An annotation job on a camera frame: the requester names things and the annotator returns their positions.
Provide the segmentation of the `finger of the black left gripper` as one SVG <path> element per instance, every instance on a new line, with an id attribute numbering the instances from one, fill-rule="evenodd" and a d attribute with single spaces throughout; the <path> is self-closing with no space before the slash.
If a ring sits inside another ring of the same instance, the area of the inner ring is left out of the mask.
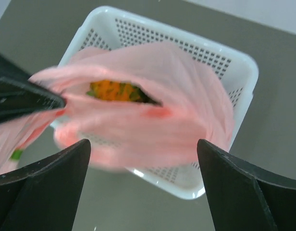
<path id="1" fill-rule="evenodd" d="M 0 124 L 66 106 L 63 97 L 28 81 L 29 77 L 27 72 L 0 54 Z"/>

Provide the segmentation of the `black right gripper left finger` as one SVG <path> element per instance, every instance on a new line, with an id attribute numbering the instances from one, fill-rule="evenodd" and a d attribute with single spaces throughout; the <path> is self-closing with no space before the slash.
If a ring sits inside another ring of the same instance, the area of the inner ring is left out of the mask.
<path id="1" fill-rule="evenodd" d="M 70 231 L 84 185 L 91 144 L 83 139 L 0 175 L 0 231 Z"/>

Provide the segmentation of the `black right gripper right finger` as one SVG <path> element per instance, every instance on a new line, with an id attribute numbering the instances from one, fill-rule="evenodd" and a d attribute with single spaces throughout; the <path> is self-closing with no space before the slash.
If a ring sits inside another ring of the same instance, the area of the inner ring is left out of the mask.
<path id="1" fill-rule="evenodd" d="M 204 187 L 217 231 L 296 231 L 296 180 L 197 143 Z"/>

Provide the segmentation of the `orange toy pineapple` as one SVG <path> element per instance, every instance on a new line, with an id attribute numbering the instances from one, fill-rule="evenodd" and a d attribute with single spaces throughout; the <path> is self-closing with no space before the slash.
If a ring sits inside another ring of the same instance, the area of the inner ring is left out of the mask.
<path id="1" fill-rule="evenodd" d="M 90 90 L 86 94 L 103 101 L 149 103 L 153 105 L 161 105 L 160 102 L 145 94 L 140 87 L 131 83 L 110 80 L 91 82 Z"/>

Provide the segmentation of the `pink plastic bag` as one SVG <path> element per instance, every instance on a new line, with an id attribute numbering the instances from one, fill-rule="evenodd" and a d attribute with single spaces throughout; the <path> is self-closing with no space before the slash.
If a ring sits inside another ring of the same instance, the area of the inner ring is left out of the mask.
<path id="1" fill-rule="evenodd" d="M 131 83 L 161 105 L 102 101 L 86 93 L 100 80 Z M 32 75 L 66 99 L 63 109 L 38 112 L 0 124 L 0 174 L 14 170 L 10 157 L 25 149 L 57 118 L 54 140 L 66 148 L 87 135 L 90 163 L 107 168 L 172 167 L 195 162 L 206 139 L 229 150 L 234 128 L 231 100 L 217 76 L 170 42 L 105 51 L 87 47 L 68 64 Z"/>

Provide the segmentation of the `white perforated plastic basket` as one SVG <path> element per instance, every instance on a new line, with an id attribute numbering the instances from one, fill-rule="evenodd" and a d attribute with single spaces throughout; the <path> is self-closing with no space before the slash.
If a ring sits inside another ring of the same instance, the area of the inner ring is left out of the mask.
<path id="1" fill-rule="evenodd" d="M 182 29 L 110 6 L 89 13 L 65 51 L 60 65 L 85 47 L 115 50 L 143 43 L 169 41 L 217 76 L 226 90 L 234 111 L 235 138 L 253 99 L 259 76 L 256 62 L 247 54 Z M 199 163 L 177 167 L 131 168 L 143 180 L 184 200 L 205 193 Z"/>

